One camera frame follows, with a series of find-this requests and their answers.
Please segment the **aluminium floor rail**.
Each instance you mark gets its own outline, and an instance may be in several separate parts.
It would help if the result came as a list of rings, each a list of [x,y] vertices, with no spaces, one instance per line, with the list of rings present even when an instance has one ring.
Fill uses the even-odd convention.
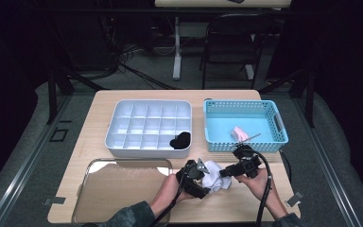
[[[311,138],[312,144],[315,147],[315,156],[317,157],[324,178],[326,179],[331,189],[331,192],[335,198],[340,213],[346,222],[347,227],[363,227],[353,208],[352,203],[347,196],[346,190],[342,186],[335,172],[335,169],[332,166],[332,163],[324,149],[324,146],[320,141],[320,138],[318,137],[316,129],[312,128],[307,122],[304,114],[304,106],[297,98],[293,98],[292,103],[296,109],[296,112],[299,115],[299,118],[301,119],[303,126],[305,127],[305,130]]]
[[[14,204],[22,194],[30,176],[43,156],[43,147],[49,143],[48,137],[56,131],[60,118],[65,113],[71,96],[60,99],[57,115],[50,124],[47,100],[39,100],[37,107],[26,125],[13,152],[0,171],[0,227],[4,225]]]

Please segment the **white sock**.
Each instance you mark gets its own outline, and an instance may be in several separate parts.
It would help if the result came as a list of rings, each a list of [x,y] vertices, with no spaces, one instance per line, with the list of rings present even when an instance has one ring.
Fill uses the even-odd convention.
[[[232,185],[231,177],[221,177],[220,171],[222,167],[215,161],[207,161],[204,163],[209,173],[205,173],[202,179],[202,186],[209,188],[211,193],[215,193],[220,189],[227,190]]]

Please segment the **grey tape piece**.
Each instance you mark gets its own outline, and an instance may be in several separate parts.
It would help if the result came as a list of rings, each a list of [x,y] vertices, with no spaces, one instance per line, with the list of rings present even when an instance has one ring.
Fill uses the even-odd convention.
[[[301,199],[304,197],[304,194],[301,191],[297,191],[290,199],[288,199],[285,203],[289,207],[293,207],[297,204],[301,203]]]
[[[52,204],[64,204],[65,198],[64,197],[52,197],[47,198],[43,201],[44,206],[51,206]]]

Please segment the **person's right hand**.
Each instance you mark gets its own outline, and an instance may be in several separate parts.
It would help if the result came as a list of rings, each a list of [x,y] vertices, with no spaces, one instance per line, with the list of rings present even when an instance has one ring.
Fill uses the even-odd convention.
[[[268,173],[265,168],[258,169],[255,178],[249,178],[245,175],[236,176],[235,178],[240,183],[245,184],[256,199],[261,200],[263,198],[268,182]]]

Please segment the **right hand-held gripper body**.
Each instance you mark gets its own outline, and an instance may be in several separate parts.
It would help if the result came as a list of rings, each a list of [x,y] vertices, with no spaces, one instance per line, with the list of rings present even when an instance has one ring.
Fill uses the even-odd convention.
[[[242,174],[245,174],[249,178],[255,178],[257,176],[257,168],[261,165],[258,156],[254,152],[253,148],[244,142],[237,142],[236,149],[233,151],[233,155],[238,159],[237,165],[242,168]]]

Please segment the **black sock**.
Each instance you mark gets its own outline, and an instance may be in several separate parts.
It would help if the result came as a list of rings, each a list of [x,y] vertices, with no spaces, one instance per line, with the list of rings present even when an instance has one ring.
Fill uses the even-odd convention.
[[[190,146],[191,143],[191,133],[188,131],[183,131],[179,135],[176,135],[170,142],[169,145],[173,149],[185,149]]]

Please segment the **blue perforated plastic basket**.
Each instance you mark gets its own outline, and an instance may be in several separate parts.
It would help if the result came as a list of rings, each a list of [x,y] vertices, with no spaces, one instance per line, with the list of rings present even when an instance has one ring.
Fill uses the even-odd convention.
[[[248,135],[245,144],[256,151],[276,152],[289,141],[280,112],[271,100],[208,99],[203,103],[203,113],[210,152],[235,150],[235,127]]]

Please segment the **black metal stand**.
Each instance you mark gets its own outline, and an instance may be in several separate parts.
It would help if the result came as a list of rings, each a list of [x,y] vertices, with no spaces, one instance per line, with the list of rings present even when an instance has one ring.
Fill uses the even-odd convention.
[[[47,124],[51,124],[58,114],[57,88],[60,88],[66,96],[70,96],[75,92],[75,88],[70,79],[75,79],[95,91],[104,90],[104,87],[90,81],[74,70],[66,67],[53,68],[48,75],[47,81],[49,100],[49,118]]]
[[[289,95],[292,98],[299,98],[305,92],[305,105],[304,105],[304,118],[308,125],[314,128],[313,110],[314,110],[314,96],[315,96],[315,74],[311,70],[300,69],[286,78],[277,79],[275,82],[259,90],[261,95],[270,93],[276,88],[293,80],[293,84],[289,90]]]

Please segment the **pink sock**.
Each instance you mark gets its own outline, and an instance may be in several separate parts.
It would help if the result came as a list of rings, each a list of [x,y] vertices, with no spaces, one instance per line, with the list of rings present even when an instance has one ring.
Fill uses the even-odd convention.
[[[250,139],[250,137],[238,127],[233,128],[232,137],[236,142],[244,142]]]

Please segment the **black folding chair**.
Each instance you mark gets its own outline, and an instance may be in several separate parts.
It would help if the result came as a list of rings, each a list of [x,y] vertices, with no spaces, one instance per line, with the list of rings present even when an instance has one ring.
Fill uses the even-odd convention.
[[[257,79],[265,42],[273,29],[274,20],[260,13],[226,13],[212,19],[204,36],[203,53],[199,69],[202,71],[201,88],[207,81],[233,81],[231,77],[210,79],[207,65],[239,65],[244,70],[252,68],[252,78],[234,79],[249,81],[251,89]]]

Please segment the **dark curtain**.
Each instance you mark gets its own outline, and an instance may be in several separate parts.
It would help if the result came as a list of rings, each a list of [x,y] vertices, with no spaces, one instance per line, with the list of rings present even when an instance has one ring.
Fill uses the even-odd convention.
[[[325,55],[316,91],[343,129],[363,183],[363,0],[335,0],[322,27]]]
[[[33,21],[20,0],[0,0],[0,171],[23,134],[44,83]]]

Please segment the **white compartment organizer box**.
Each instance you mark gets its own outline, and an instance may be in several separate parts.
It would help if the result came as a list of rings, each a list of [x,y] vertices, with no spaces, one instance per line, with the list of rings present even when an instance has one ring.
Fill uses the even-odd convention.
[[[191,133],[185,149],[169,142],[183,131]],[[105,146],[123,158],[186,158],[192,144],[192,106],[185,100],[122,99],[115,105]]]

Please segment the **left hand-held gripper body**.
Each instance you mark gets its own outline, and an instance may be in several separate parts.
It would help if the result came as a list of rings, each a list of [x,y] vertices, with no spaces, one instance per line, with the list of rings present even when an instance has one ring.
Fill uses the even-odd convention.
[[[205,174],[209,174],[209,169],[205,166],[200,158],[197,161],[188,160],[185,166],[176,174],[181,189],[186,193],[209,193],[208,187],[202,187],[198,184]]]

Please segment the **person's left hand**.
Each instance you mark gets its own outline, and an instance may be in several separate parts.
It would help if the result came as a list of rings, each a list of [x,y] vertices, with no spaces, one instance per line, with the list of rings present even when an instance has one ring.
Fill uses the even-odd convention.
[[[168,175],[159,190],[158,201],[160,204],[168,205],[176,197],[179,190],[179,182],[175,174]]]

